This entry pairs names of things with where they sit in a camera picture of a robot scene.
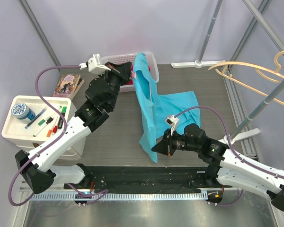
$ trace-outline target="turquoise fabric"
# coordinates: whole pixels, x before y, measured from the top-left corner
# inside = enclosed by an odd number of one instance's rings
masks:
[[[151,151],[151,148],[156,145],[156,139],[162,137],[164,131],[169,128],[169,125],[164,121],[165,118],[168,115],[176,115],[189,107],[197,106],[198,101],[193,91],[158,95],[157,83],[151,77],[143,53],[137,55],[133,65],[133,72],[136,73],[136,77],[133,77],[133,84],[141,108],[144,131],[140,139],[140,145],[151,160],[157,162],[157,153]],[[195,123],[198,126],[201,124],[199,109],[187,111],[178,118],[177,132],[179,134],[183,134],[184,128],[188,124]]]

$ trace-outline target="red item in basket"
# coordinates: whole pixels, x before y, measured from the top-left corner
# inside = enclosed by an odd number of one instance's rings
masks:
[[[133,64],[131,67],[131,80],[126,85],[133,85]]]

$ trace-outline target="white rack foot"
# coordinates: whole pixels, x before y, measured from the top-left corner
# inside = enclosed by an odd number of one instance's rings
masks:
[[[231,144],[234,144],[236,141],[244,140],[244,139],[253,137],[255,135],[258,135],[260,132],[261,131],[258,128],[252,129],[252,130],[249,130],[249,131],[245,131],[245,132],[241,132],[233,140],[231,140]],[[219,140],[219,142],[228,144],[226,136],[224,136],[223,139]]]
[[[225,60],[222,60],[222,61],[198,61],[198,60],[195,60],[195,62],[181,62],[181,63],[172,63],[171,66],[173,68],[191,68],[191,67],[194,67],[194,68],[202,68],[202,67],[210,67],[210,66],[213,66],[213,65],[216,65],[218,63],[221,63],[221,62],[225,62]]]

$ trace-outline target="white plastic bin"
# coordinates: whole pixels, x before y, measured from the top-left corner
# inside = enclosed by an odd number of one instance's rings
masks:
[[[69,98],[60,98],[60,97],[44,97],[51,105],[58,108],[61,106],[66,106],[65,119],[69,121],[76,112],[76,107],[71,102]],[[38,118],[34,123],[32,123],[27,129],[24,127],[27,123],[22,122],[11,114],[12,107],[17,103],[25,103],[31,108],[36,114],[38,114],[45,106],[47,106],[38,96],[16,96],[11,104],[8,116],[4,123],[2,129],[2,136],[7,140],[14,143],[20,149],[29,152],[34,149],[34,143],[41,145],[49,138],[46,136],[49,129],[52,128],[53,122],[49,123],[36,137],[33,137],[33,134],[39,129],[38,122],[42,119],[49,117],[53,110],[50,107],[47,107],[47,110]],[[83,154],[83,149],[85,145],[85,139],[83,138],[72,145],[67,151],[65,151],[59,159],[64,160],[78,160]]]
[[[143,52],[143,53],[145,54],[148,66],[151,69],[151,77],[157,83],[159,81],[159,71],[156,59],[153,56],[153,54],[150,52]],[[138,53],[130,53],[130,54],[120,54],[120,55],[101,57],[101,64],[105,64],[108,61],[114,64],[122,64],[130,61],[133,64],[137,54]],[[120,87],[120,92],[126,92],[126,91],[134,91],[134,85],[124,85]]]

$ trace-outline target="blue jar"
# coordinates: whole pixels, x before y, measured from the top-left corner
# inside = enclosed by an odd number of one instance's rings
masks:
[[[19,120],[31,121],[36,116],[35,112],[31,110],[25,103],[18,103],[11,109],[12,115]]]

